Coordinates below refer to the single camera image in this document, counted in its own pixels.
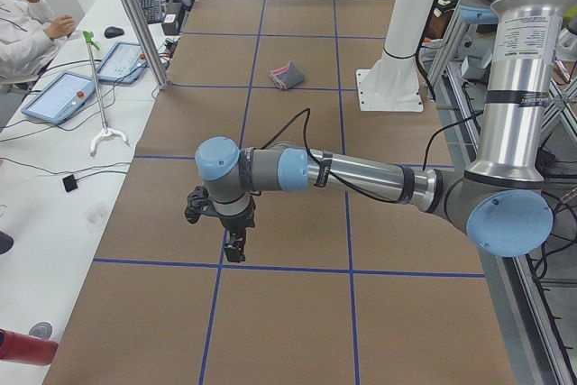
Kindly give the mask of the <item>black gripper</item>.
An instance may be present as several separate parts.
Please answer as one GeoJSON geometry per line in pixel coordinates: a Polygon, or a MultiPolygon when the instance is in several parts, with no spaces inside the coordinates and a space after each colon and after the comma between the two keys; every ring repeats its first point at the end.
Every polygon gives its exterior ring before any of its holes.
{"type": "Polygon", "coordinates": [[[254,228],[255,205],[249,204],[236,215],[220,215],[219,219],[229,237],[224,244],[224,254],[229,262],[246,260],[244,249],[246,244],[246,229],[254,228]]]}

